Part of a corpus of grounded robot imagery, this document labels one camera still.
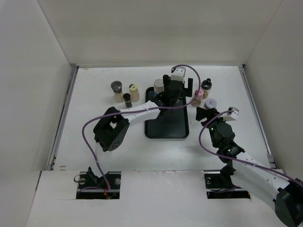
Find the black cap brown spice bottle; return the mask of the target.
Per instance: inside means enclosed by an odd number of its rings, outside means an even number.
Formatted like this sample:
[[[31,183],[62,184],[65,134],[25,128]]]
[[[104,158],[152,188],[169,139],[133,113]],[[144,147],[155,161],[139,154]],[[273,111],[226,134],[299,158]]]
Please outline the black cap brown spice bottle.
[[[201,83],[201,89],[203,90],[203,99],[207,99],[212,89],[212,82],[210,78],[203,80]]]

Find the small dark pepper bottle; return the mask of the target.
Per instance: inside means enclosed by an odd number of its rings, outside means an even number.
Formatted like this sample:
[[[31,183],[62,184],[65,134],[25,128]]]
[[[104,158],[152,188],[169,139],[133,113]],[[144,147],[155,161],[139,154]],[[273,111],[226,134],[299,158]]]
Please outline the small dark pepper bottle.
[[[129,93],[125,93],[125,94],[123,94],[123,99],[124,99],[126,108],[132,108],[131,95]]]

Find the red label lid jar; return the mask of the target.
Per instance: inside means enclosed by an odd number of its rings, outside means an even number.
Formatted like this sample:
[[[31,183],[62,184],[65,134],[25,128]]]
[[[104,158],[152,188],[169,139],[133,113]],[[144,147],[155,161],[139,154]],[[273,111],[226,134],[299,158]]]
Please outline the red label lid jar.
[[[206,101],[205,101],[205,104],[204,104],[204,109],[213,109],[213,108],[216,108],[217,107],[217,101],[213,98],[208,98]]]

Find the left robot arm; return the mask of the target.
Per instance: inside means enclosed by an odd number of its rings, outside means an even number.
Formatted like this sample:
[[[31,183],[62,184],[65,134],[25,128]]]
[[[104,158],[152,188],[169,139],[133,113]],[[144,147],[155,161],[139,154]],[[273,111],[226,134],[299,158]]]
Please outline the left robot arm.
[[[161,92],[152,92],[146,102],[128,110],[107,109],[93,129],[94,140],[104,153],[119,148],[128,129],[145,124],[150,139],[183,139],[189,135],[186,98],[192,96],[193,79],[187,82],[174,75],[164,75]]]

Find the yellow cap spice bottle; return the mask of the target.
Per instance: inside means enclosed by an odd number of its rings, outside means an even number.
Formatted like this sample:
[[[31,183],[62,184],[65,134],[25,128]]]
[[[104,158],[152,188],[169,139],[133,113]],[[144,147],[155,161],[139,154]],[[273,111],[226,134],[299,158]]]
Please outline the yellow cap spice bottle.
[[[138,86],[136,84],[130,84],[129,85],[129,92],[130,92],[132,102],[139,101],[140,94],[139,94],[139,91],[138,91]]]

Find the black plastic tray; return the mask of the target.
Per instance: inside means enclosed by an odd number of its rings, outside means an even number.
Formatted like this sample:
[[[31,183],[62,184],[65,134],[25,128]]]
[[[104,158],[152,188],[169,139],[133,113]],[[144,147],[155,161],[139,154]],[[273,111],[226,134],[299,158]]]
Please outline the black plastic tray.
[[[185,139],[189,135],[187,108],[168,109],[158,118],[145,121],[144,132],[149,139]]]

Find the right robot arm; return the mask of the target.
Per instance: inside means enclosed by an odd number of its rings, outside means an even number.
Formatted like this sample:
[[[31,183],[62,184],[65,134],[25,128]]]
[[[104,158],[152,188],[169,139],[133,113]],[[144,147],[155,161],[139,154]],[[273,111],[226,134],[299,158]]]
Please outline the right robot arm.
[[[221,113],[215,108],[196,108],[196,120],[201,122],[202,131],[209,130],[212,146],[217,149],[205,150],[226,164],[220,170],[220,183],[247,190],[267,204],[283,224],[299,226],[303,222],[302,180],[261,165],[234,142],[235,133],[228,122],[237,120],[238,115],[235,107]]]

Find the clear dome lid jar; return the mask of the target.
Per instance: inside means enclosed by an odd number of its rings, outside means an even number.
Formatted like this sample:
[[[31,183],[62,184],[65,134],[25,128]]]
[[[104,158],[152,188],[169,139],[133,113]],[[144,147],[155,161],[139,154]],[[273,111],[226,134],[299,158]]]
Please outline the clear dome lid jar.
[[[122,87],[123,86],[122,86],[121,81],[116,80],[111,83],[111,88],[114,92],[114,100],[118,103],[121,103],[124,101],[124,98],[123,98],[124,93],[123,93]]]

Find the silver lid blue-label jar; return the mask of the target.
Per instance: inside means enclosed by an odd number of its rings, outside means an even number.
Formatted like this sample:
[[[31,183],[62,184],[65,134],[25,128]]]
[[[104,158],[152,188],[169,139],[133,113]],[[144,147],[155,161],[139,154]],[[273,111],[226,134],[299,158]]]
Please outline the silver lid blue-label jar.
[[[156,79],[154,81],[154,97],[157,96],[159,93],[164,91],[164,84],[163,79]]]

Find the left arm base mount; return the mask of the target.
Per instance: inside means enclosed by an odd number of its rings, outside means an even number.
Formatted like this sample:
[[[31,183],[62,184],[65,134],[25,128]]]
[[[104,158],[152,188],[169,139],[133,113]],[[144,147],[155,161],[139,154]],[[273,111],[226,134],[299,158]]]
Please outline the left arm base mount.
[[[120,198],[121,172],[105,174],[110,189],[103,177],[97,177],[89,167],[86,172],[74,177],[77,184],[76,199],[78,200],[118,200]]]

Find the pink cap spice bottle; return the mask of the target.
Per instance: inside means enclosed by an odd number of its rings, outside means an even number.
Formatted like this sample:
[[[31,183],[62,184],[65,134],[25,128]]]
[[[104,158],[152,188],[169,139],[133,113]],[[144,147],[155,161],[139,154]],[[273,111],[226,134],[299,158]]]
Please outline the pink cap spice bottle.
[[[199,107],[202,103],[204,91],[202,89],[196,90],[194,93],[194,97],[191,101],[191,105],[194,107]]]

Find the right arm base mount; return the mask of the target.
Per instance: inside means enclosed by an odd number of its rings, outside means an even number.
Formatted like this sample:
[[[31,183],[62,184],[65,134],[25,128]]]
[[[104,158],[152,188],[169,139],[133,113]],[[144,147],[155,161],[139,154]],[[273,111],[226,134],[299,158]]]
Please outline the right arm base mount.
[[[250,199],[250,193],[232,183],[234,169],[229,166],[221,170],[204,171],[206,196],[208,199]]]

